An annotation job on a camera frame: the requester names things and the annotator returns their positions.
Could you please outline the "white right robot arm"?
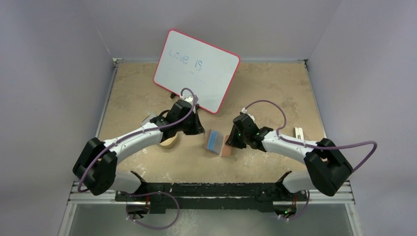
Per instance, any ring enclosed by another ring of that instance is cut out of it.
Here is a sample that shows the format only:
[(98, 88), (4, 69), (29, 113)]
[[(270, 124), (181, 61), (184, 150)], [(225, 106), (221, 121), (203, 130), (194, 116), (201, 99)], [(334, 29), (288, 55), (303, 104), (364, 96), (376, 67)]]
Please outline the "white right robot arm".
[(277, 153), (304, 164), (305, 171), (286, 172), (276, 182), (276, 193), (282, 200), (290, 199), (296, 192), (314, 189), (324, 195), (334, 196), (354, 172), (331, 140), (323, 138), (319, 142), (312, 142), (278, 135), (272, 128), (259, 128), (248, 114), (239, 114), (233, 119), (226, 145)]

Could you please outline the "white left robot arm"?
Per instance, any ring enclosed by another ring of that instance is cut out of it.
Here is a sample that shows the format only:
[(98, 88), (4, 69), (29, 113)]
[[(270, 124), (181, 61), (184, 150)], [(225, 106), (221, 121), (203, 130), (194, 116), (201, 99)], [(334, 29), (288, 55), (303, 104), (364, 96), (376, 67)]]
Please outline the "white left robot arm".
[(170, 110), (158, 116), (150, 116), (140, 128), (123, 136), (101, 141), (87, 141), (73, 167), (80, 180), (78, 192), (89, 191), (101, 195), (108, 190), (121, 191), (134, 201), (145, 198), (145, 180), (136, 172), (118, 171), (118, 164), (131, 155), (153, 145), (158, 145), (177, 133), (199, 135), (204, 133), (198, 116), (196, 96), (176, 101)]

